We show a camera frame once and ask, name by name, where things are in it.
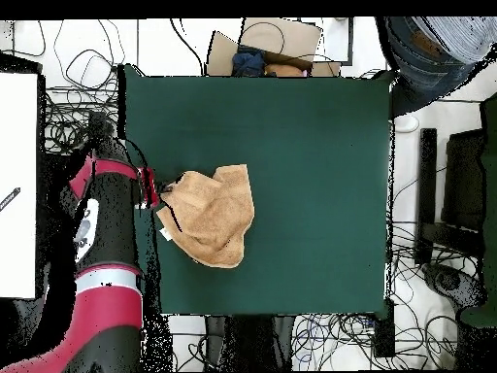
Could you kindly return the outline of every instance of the shoe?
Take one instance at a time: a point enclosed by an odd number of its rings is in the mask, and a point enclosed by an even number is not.
[[[411,115],[403,115],[395,118],[395,131],[397,133],[411,133],[419,127],[419,120]]]

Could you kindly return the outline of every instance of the jeans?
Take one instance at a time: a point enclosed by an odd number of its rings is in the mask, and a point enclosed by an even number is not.
[[[417,46],[413,35],[420,29],[410,17],[378,17],[377,24],[383,54],[390,67],[399,71],[391,90],[391,119],[446,96],[462,85],[475,67],[445,51],[434,56]]]

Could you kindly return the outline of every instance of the tan towel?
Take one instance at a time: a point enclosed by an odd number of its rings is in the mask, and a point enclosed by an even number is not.
[[[247,166],[219,167],[212,178],[185,172],[168,188],[160,197],[173,210],[181,231],[169,207],[157,215],[174,242],[206,266],[238,266],[254,216]]]
[[[276,77],[304,77],[302,70],[287,64],[268,64],[266,74],[276,73]]]

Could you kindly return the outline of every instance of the green tabletop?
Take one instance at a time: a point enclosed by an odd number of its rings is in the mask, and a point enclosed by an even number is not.
[[[235,269],[197,264],[157,234],[163,313],[382,310],[388,79],[125,74],[126,138],[157,178],[245,163],[255,207]],[[145,267],[138,211],[135,227]]]

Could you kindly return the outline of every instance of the person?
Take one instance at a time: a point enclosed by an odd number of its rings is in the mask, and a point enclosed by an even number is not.
[[[391,89],[390,119],[411,132],[408,115],[469,82],[497,42],[497,17],[376,17],[381,49],[399,77]]]

